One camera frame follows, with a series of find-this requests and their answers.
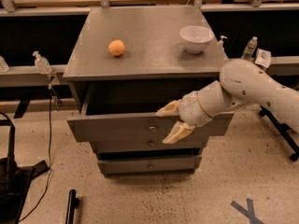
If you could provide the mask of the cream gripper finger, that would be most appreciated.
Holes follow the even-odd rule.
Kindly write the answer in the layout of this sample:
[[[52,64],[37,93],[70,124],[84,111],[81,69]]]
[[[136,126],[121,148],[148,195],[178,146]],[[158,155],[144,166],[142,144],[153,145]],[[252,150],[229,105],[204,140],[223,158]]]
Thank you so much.
[[[177,141],[190,135],[193,131],[193,127],[189,126],[185,122],[177,121],[169,135],[163,140],[164,144],[175,144]]]
[[[174,101],[168,103],[166,106],[160,108],[156,112],[156,115],[158,117],[177,116],[179,114],[179,112],[178,112],[179,103],[180,103],[180,100],[174,100]]]

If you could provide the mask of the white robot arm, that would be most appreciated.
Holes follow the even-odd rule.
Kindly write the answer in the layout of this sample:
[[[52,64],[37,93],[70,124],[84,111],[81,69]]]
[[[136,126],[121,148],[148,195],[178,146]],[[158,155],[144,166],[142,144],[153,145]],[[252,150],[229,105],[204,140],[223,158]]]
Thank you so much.
[[[276,82],[256,64],[237,59],[223,66],[218,80],[157,111],[159,117],[180,117],[163,142],[174,144],[220,113],[249,104],[264,107],[299,133],[299,91]]]

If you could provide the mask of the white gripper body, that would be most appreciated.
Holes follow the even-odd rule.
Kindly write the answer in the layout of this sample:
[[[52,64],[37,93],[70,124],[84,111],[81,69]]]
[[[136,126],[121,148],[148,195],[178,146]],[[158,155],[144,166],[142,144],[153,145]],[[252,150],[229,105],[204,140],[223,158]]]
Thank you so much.
[[[197,91],[192,91],[181,98],[178,112],[180,119],[191,128],[202,127],[212,121],[212,117],[202,107]]]

